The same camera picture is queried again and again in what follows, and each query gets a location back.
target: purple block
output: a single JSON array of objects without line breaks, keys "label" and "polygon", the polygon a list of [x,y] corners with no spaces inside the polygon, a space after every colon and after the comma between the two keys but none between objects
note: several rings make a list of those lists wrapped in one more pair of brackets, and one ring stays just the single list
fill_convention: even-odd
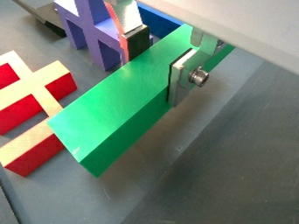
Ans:
[{"label": "purple block", "polygon": [[117,28],[101,0],[56,0],[69,42],[76,49],[88,45],[94,64],[105,71],[121,60],[124,50],[118,45]]}]

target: building block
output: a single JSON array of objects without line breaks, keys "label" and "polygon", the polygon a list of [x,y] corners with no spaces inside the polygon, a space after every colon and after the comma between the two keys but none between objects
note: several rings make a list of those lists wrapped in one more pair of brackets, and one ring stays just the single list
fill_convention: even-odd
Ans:
[{"label": "building block", "polygon": [[[125,64],[124,51],[118,44],[117,28],[102,1],[56,0],[56,9],[70,45],[80,49],[88,46],[94,64],[108,70],[121,60]],[[138,4],[140,16],[150,28],[150,33],[162,38],[181,23]]]},{"label": "building block", "polygon": [[46,121],[61,111],[57,100],[77,87],[70,72],[58,61],[33,73],[14,52],[0,56],[0,76],[0,134],[40,111],[48,115],[0,148],[4,168],[25,176],[64,148]]},{"label": "building block", "polygon": [[142,3],[137,3],[137,8],[144,24],[149,27],[150,33],[162,39],[173,32],[182,22],[162,14],[158,10],[152,9]]},{"label": "building block", "polygon": [[104,70],[108,70],[120,60],[125,64],[117,29],[102,1],[56,0],[54,3],[72,46],[80,49],[88,45],[93,62]]},{"label": "building block", "polygon": [[[169,65],[192,48],[190,33],[186,24],[176,29],[48,121],[70,155],[94,177],[170,109]],[[227,45],[209,59],[206,72],[232,49]]]}]

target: screw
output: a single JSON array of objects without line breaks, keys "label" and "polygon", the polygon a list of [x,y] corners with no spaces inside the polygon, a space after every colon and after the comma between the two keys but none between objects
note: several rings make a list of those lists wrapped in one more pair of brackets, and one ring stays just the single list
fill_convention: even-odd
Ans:
[{"label": "screw", "polygon": [[189,83],[193,83],[197,87],[202,87],[206,80],[209,78],[209,74],[201,70],[201,67],[198,66],[189,75]]}]

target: green block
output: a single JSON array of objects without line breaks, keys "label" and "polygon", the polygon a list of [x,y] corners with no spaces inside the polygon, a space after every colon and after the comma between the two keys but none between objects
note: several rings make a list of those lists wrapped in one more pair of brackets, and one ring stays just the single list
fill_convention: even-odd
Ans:
[{"label": "green block", "polygon": [[[165,112],[169,65],[192,47],[185,24],[112,73],[49,121],[70,155],[93,176],[117,160]],[[233,47],[212,60],[223,60]]]}]

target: gray table surface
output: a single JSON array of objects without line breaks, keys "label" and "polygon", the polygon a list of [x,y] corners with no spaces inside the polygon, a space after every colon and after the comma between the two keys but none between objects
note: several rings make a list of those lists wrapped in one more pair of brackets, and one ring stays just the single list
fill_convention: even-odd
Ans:
[{"label": "gray table surface", "polygon": [[[26,2],[34,7],[48,3]],[[65,107],[112,71],[102,72],[92,64],[88,49],[74,50],[10,0],[0,1],[0,19],[0,54],[14,50],[33,71],[54,60],[70,70],[78,90],[60,101]],[[235,50],[213,70],[206,86],[192,90],[100,178],[90,176],[65,150],[26,178],[6,171],[22,223],[120,223],[263,62]],[[44,117],[38,114],[0,136],[0,145]]]}]

